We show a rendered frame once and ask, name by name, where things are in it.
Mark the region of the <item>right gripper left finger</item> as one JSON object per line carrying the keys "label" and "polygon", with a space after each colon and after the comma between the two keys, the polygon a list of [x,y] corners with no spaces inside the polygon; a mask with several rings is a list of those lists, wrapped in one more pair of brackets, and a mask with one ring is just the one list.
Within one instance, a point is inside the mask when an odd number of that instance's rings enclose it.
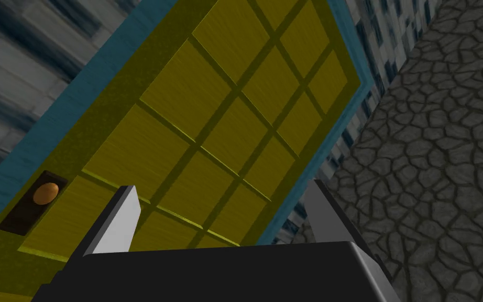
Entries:
{"label": "right gripper left finger", "polygon": [[121,186],[82,240],[82,256],[128,252],[141,213],[135,186]]}

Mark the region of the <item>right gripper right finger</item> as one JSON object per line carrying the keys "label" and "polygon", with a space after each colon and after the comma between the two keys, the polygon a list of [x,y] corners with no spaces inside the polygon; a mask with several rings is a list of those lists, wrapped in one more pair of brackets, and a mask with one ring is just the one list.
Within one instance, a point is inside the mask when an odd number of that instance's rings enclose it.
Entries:
{"label": "right gripper right finger", "polygon": [[304,206],[316,242],[364,242],[321,180],[312,179],[308,182]]}

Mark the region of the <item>yellow panelled door leaf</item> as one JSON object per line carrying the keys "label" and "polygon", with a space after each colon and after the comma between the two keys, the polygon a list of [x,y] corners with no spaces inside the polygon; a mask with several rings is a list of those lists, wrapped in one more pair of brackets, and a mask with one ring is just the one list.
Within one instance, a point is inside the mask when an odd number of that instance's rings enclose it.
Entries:
{"label": "yellow panelled door leaf", "polygon": [[344,0],[143,0],[0,169],[0,223],[45,170],[68,180],[24,236],[0,230],[0,302],[30,302],[121,186],[151,298],[219,292],[165,250],[269,243],[360,87]]}

